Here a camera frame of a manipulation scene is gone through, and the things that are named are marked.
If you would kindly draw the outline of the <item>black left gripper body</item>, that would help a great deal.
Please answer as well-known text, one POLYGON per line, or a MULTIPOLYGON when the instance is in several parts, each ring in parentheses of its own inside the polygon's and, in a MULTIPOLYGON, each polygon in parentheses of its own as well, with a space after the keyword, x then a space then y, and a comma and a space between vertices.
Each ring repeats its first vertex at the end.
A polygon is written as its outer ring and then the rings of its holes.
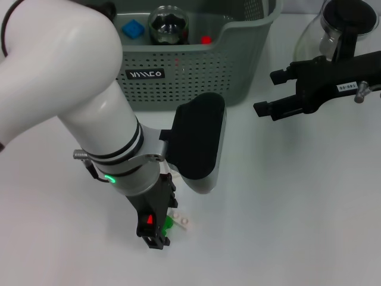
POLYGON ((160 174, 149 190, 127 196, 138 215, 137 231, 162 231, 167 211, 166 186, 167 175, 160 174))

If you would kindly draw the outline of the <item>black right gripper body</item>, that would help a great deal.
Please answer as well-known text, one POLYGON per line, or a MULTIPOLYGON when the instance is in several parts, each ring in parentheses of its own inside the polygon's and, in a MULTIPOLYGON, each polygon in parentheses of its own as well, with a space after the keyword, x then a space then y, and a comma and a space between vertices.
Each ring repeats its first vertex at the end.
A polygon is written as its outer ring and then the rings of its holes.
POLYGON ((296 109, 300 113, 315 113, 324 103, 335 98, 356 94, 338 88, 352 82, 367 82, 380 90, 380 52, 372 52, 338 62, 324 56, 295 63, 296 109))

